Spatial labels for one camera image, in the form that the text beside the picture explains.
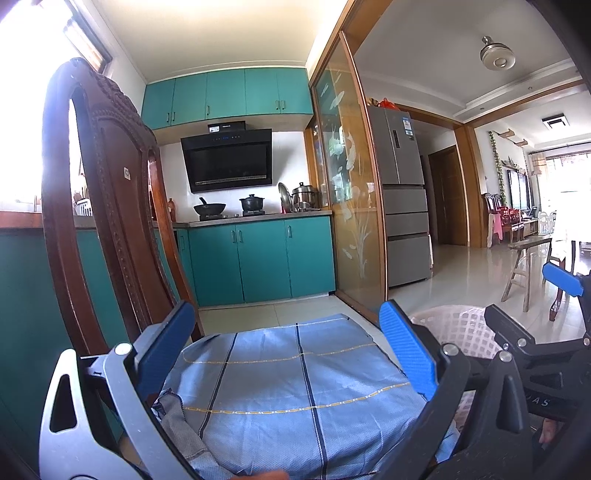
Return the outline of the person's right hand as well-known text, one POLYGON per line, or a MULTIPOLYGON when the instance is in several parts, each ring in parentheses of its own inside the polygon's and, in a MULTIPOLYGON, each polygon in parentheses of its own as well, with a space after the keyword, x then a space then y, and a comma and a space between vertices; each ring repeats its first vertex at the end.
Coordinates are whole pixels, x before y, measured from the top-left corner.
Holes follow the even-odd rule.
POLYGON ((564 423, 556 420, 545 418, 540 428, 539 444, 549 445, 562 429, 564 423))

